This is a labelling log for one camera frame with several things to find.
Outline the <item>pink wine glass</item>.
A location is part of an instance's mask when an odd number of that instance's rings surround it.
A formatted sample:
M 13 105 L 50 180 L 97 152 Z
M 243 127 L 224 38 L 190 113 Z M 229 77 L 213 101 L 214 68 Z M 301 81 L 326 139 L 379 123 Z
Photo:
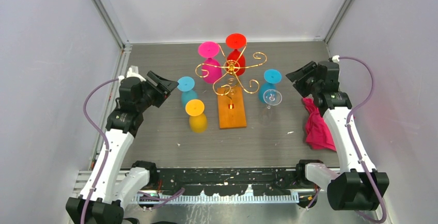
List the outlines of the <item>pink wine glass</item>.
M 213 41 L 206 41 L 198 47 L 198 53 L 202 58 L 205 58 L 204 64 L 201 66 L 203 80 L 208 84 L 213 84 L 221 78 L 222 68 L 215 56 L 219 53 L 220 46 Z

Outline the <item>red wine glass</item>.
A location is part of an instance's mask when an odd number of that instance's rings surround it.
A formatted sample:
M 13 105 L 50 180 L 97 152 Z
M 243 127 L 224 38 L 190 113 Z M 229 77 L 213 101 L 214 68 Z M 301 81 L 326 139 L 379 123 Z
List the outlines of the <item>red wine glass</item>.
M 243 54 L 243 51 L 246 46 L 246 37 L 240 33 L 230 34 L 226 38 L 226 45 L 232 49 L 230 54 L 227 56 L 228 61 L 236 61 L 237 67 L 239 69 L 235 70 L 235 74 L 237 76 L 242 75 L 245 72 L 246 59 Z

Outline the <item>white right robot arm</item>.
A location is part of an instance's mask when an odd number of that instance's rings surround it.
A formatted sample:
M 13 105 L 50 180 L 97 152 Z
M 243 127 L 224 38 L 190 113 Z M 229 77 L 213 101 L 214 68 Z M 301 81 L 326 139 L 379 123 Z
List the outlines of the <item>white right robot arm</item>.
M 296 165 L 295 182 L 301 188 L 316 184 L 326 191 L 336 211 L 375 211 L 381 204 L 389 178 L 379 172 L 367 155 L 348 95 L 339 89 L 339 64 L 309 62 L 286 74 L 297 92 L 311 95 L 333 138 L 340 171 L 334 172 L 317 159 L 302 159 Z

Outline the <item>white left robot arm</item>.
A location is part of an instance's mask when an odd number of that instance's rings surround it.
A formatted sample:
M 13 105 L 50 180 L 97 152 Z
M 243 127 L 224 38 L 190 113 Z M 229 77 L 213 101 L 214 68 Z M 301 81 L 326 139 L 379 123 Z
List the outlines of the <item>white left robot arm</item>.
M 122 223 L 124 209 L 138 192 L 158 185 L 157 166 L 146 161 L 136 161 L 120 183 L 116 180 L 144 120 L 144 111 L 151 106 L 160 107 L 179 84 L 152 71 L 146 77 L 129 71 L 116 81 L 119 83 L 116 107 L 107 117 L 105 129 L 91 120 L 87 106 L 83 106 L 86 119 L 99 132 L 104 144 L 79 196 L 67 200 L 66 211 L 73 223 Z

